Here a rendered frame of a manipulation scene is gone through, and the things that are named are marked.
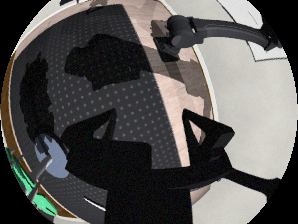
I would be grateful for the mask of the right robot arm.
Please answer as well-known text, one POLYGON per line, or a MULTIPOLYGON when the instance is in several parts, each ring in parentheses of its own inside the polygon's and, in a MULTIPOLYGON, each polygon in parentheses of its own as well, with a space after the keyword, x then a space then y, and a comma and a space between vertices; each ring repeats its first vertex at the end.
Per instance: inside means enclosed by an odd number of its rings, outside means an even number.
POLYGON ((173 15, 166 22, 168 26, 165 28, 169 30, 166 36, 154 37, 153 41, 164 63, 180 60, 177 53, 180 53, 181 48, 202 44, 205 37, 231 37, 231 39, 251 41, 251 43, 261 45, 265 51, 270 51, 275 47, 283 48, 277 35, 274 35, 273 28, 262 15, 261 18, 263 24, 261 30, 258 30, 245 24, 225 22, 225 20, 194 19, 193 16, 185 18, 182 15, 173 15), (197 31, 193 32, 192 28, 197 31))

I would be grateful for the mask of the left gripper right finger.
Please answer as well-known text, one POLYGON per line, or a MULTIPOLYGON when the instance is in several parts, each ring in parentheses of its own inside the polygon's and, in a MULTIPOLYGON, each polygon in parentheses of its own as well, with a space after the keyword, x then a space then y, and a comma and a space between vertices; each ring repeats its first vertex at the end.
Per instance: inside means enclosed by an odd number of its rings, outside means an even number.
POLYGON ((216 120, 208 119, 208 117, 198 115, 186 108, 182 111, 182 124, 184 124, 186 144, 188 144, 190 165, 200 164, 208 153, 225 148, 234 136, 233 128, 229 125, 218 123, 216 120), (201 145, 194 135, 189 120, 205 132, 205 139, 201 145))

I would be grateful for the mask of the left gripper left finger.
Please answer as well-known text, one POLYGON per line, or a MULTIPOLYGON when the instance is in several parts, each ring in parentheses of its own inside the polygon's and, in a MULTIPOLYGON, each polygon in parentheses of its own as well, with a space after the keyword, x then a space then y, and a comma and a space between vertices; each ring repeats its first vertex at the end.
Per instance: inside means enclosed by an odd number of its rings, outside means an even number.
MULTIPOLYGON (((102 112, 100 115, 89 117, 82 121, 78 121, 76 124, 69 125, 65 128, 64 132, 74 133, 77 136, 93 137, 93 132, 97 131, 101 125, 104 125, 106 121, 109 121, 108 127, 102 139, 113 140, 114 127, 116 127, 117 113, 116 108, 109 109, 109 111, 102 112)), ((94 139, 94 137, 93 137, 94 139)))

